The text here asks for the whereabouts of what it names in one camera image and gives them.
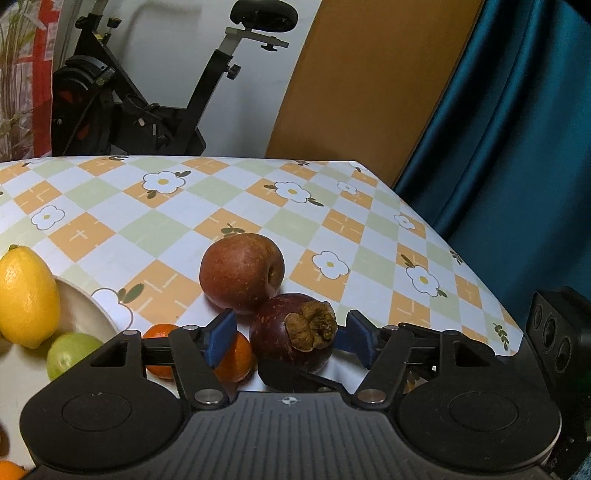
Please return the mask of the dark purple mangosteen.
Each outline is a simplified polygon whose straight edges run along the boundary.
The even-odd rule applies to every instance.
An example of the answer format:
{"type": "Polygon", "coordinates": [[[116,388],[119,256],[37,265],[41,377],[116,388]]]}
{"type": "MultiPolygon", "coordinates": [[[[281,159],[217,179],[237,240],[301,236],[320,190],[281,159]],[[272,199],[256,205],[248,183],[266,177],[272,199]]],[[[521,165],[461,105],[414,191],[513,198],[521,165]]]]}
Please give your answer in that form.
{"type": "Polygon", "coordinates": [[[254,315],[249,340],[256,360],[315,373],[332,355],[339,325],[327,301],[301,293],[271,298],[254,315]]]}

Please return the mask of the red-brown apple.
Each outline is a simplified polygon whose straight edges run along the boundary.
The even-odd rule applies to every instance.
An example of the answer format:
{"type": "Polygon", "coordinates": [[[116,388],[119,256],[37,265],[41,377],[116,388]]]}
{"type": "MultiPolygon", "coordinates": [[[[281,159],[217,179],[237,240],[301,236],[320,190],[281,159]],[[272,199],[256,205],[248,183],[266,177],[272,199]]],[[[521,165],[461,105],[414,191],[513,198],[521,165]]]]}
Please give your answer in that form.
{"type": "Polygon", "coordinates": [[[276,296],[284,277],[283,254],[266,236],[243,233],[222,238],[204,253],[198,280],[219,308],[252,314],[276,296]]]}

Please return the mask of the yellow lemon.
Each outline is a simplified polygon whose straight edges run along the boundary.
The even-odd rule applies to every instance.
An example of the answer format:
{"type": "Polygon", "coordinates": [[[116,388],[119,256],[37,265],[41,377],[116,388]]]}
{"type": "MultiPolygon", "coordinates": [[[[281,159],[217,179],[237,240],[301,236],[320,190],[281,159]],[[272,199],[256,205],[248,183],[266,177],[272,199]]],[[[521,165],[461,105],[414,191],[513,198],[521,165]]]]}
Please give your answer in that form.
{"type": "Polygon", "coordinates": [[[47,264],[32,249],[14,246],[1,258],[1,334],[38,348],[58,329],[60,296],[47,264]]]}

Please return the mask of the printed red backdrop cloth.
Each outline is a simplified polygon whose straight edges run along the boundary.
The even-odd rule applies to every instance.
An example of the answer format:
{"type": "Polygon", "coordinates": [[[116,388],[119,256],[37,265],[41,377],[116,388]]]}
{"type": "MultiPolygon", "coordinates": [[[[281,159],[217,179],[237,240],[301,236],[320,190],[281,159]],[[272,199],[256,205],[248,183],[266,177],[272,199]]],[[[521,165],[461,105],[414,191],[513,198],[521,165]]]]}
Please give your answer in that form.
{"type": "Polygon", "coordinates": [[[1,3],[1,160],[51,152],[54,47],[60,1],[1,3]]]}

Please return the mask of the small orange mandarin left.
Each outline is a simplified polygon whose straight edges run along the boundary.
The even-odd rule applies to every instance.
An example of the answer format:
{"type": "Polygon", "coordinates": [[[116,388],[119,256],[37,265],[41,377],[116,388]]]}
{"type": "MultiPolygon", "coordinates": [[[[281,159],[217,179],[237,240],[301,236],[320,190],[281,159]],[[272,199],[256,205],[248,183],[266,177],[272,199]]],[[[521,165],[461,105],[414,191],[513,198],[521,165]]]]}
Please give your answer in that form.
{"type": "MultiPolygon", "coordinates": [[[[167,338],[169,333],[177,329],[174,324],[155,324],[152,325],[142,335],[143,339],[161,339],[167,338]]],[[[148,342],[148,360],[154,362],[146,363],[146,369],[160,380],[172,382],[174,380],[173,369],[165,364],[165,360],[170,360],[169,345],[163,345],[161,342],[148,342]]]]}

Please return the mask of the floral checkered tablecloth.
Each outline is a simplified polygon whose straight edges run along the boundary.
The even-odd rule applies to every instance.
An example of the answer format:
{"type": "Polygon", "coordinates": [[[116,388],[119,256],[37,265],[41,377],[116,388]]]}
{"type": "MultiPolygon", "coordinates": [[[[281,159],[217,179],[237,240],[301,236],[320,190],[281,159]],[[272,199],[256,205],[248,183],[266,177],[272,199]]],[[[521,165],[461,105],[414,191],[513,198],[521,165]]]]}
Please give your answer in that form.
{"type": "Polygon", "coordinates": [[[70,157],[1,167],[1,244],[35,250],[67,286],[76,329],[204,322],[204,251],[235,234],[283,253],[283,291],[379,326],[458,330],[498,354],[522,332],[448,243],[356,161],[70,157]]]}

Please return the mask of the beige round plate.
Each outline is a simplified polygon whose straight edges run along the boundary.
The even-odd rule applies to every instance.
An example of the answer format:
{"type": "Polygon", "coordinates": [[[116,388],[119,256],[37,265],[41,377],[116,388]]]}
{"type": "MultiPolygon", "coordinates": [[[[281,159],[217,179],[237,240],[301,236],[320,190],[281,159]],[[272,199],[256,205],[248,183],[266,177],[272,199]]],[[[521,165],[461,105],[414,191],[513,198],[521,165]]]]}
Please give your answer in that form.
{"type": "Polygon", "coordinates": [[[29,470],[34,462],[20,433],[24,406],[91,349],[122,330],[142,333],[152,325],[127,305],[130,292],[99,288],[87,294],[57,277],[60,323],[35,349],[1,340],[1,459],[29,470]]]}

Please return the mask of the bright green round fruit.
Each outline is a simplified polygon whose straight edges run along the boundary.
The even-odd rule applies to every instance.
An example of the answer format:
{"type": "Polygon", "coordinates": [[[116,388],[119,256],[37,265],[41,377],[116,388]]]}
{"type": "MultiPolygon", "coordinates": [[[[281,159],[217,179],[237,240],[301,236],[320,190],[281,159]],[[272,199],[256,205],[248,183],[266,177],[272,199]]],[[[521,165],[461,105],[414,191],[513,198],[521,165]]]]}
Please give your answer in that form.
{"type": "Polygon", "coordinates": [[[46,370],[49,380],[55,380],[102,345],[101,340],[85,333],[67,332],[60,335],[47,352],[46,370]]]}

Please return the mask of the wooden board panel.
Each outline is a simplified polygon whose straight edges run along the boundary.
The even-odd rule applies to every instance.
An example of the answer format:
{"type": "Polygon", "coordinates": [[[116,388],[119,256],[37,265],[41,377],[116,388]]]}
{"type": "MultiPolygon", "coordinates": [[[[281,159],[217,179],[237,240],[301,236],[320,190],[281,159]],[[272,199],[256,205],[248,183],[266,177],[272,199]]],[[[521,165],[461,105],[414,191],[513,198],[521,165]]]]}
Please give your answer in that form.
{"type": "Polygon", "coordinates": [[[454,74],[480,1],[324,1],[266,155],[356,160],[400,177],[454,74]]]}

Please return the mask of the small orange mandarin right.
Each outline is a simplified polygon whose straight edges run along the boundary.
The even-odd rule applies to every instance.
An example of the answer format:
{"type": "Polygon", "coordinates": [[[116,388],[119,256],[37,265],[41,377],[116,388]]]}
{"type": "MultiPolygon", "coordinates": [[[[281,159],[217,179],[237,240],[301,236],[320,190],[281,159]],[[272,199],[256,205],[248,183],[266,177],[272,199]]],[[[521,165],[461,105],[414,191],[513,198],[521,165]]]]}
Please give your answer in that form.
{"type": "Polygon", "coordinates": [[[221,383],[238,383],[249,376],[255,364],[256,357],[249,339],[236,332],[228,351],[213,372],[221,383]]]}

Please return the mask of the small orange mandarin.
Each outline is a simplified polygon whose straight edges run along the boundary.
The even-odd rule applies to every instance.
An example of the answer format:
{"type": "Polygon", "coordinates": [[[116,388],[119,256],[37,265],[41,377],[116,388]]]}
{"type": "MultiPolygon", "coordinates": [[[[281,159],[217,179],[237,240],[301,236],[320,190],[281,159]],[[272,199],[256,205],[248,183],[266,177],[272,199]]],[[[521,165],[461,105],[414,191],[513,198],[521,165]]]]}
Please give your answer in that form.
{"type": "Polygon", "coordinates": [[[236,332],[228,351],[213,372],[221,383],[238,383],[249,376],[255,364],[256,357],[249,339],[236,332]]]}
{"type": "MultiPolygon", "coordinates": [[[[161,339],[167,338],[169,333],[177,329],[174,324],[155,324],[152,325],[142,335],[143,339],[161,339]]],[[[173,369],[165,364],[165,360],[170,360],[169,345],[163,345],[161,342],[148,342],[148,360],[154,362],[146,363],[146,369],[160,380],[172,382],[174,380],[173,369]]]]}

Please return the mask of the teal curtain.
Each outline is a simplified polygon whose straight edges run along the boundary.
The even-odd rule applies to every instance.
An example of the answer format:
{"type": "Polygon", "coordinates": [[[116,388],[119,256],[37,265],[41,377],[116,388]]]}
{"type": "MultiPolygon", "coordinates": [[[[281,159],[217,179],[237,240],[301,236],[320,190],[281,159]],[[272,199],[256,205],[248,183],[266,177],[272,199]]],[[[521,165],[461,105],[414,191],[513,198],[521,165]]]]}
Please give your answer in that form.
{"type": "Polygon", "coordinates": [[[590,291],[590,5],[489,1],[394,190],[524,323],[590,291]]]}

